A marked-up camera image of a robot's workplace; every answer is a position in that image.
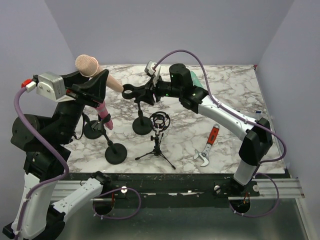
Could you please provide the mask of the beige microphone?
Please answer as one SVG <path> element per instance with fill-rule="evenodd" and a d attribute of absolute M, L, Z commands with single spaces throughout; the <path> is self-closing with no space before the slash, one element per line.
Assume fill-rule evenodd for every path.
<path fill-rule="evenodd" d="M 87 78 L 93 78 L 104 70 L 95 57 L 87 54 L 81 54 L 75 59 L 75 67 L 82 76 Z M 110 74 L 106 79 L 106 86 L 118 93 L 124 90 L 123 86 Z"/>

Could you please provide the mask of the black tripod shock-mount stand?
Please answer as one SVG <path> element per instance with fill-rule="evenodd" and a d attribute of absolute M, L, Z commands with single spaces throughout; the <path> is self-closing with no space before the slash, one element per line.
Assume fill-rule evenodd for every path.
<path fill-rule="evenodd" d="M 156 157 L 161 156 L 170 164 L 170 166 L 174 170 L 176 170 L 176 167 L 164 156 L 161 151 L 161 142 L 164 136 L 164 131 L 166 131 L 170 126 L 171 118 L 164 111 L 156 111 L 149 117 L 149 119 L 151 120 L 151 130 L 155 132 L 155 135 L 150 136 L 150 140 L 154 141 L 153 150 L 139 157 L 136 157 L 135 160 L 140 160 L 147 155 L 154 155 Z"/>

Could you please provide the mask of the black round-base clip stand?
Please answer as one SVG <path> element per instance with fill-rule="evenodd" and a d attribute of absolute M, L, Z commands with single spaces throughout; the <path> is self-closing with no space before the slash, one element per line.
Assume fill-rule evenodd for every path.
<path fill-rule="evenodd" d="M 151 120 L 144 116 L 141 109 L 141 100 L 144 99 L 146 90 L 144 86 L 133 86 L 132 84 L 126 83 L 123 85 L 122 97 L 126 100 L 134 99 L 134 103 L 137 104 L 137 114 L 138 117 L 132 123 L 133 131 L 140 135 L 144 136 L 149 134 L 152 131 Z"/>

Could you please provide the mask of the mint green microphone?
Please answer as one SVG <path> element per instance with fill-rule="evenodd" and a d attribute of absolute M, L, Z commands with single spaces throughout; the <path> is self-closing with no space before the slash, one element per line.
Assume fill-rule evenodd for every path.
<path fill-rule="evenodd" d="M 203 86 L 202 86 L 200 80 L 198 79 L 197 75 L 192 70 L 190 71 L 190 75 L 191 75 L 191 80 L 192 80 L 193 85 L 196 87 L 202 88 Z"/>

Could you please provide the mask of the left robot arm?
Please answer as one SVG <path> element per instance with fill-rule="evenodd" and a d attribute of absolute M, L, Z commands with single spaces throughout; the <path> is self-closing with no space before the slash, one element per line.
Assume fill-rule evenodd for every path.
<path fill-rule="evenodd" d="M 2 230 L 9 239 L 54 240 L 85 203 L 110 194 L 110 178 L 97 171 L 65 198 L 51 201 L 56 184 L 69 173 L 71 153 L 66 145 L 75 136 L 85 106 L 97 107 L 104 101 L 108 76 L 106 69 L 94 77 L 78 71 L 66 75 L 45 72 L 22 83 L 14 97 L 17 118 L 10 141 L 26 154 L 24 188 L 15 220 Z M 57 102 L 51 117 L 22 112 L 20 98 L 31 91 Z"/>

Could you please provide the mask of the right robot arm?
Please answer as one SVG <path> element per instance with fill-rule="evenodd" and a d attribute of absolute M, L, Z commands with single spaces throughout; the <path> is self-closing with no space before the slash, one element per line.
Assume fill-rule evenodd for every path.
<path fill-rule="evenodd" d="M 238 152 L 240 163 L 230 183 L 230 191 L 236 196 L 247 192 L 248 183 L 273 145 L 270 122 L 263 117 L 257 120 L 243 115 L 218 101 L 182 63 L 169 67 L 169 81 L 162 80 L 160 67 L 152 61 L 144 71 L 150 79 L 146 84 L 133 88 L 138 100 L 154 105 L 162 97 L 178 98 L 184 108 L 214 120 L 238 137 L 242 142 Z"/>

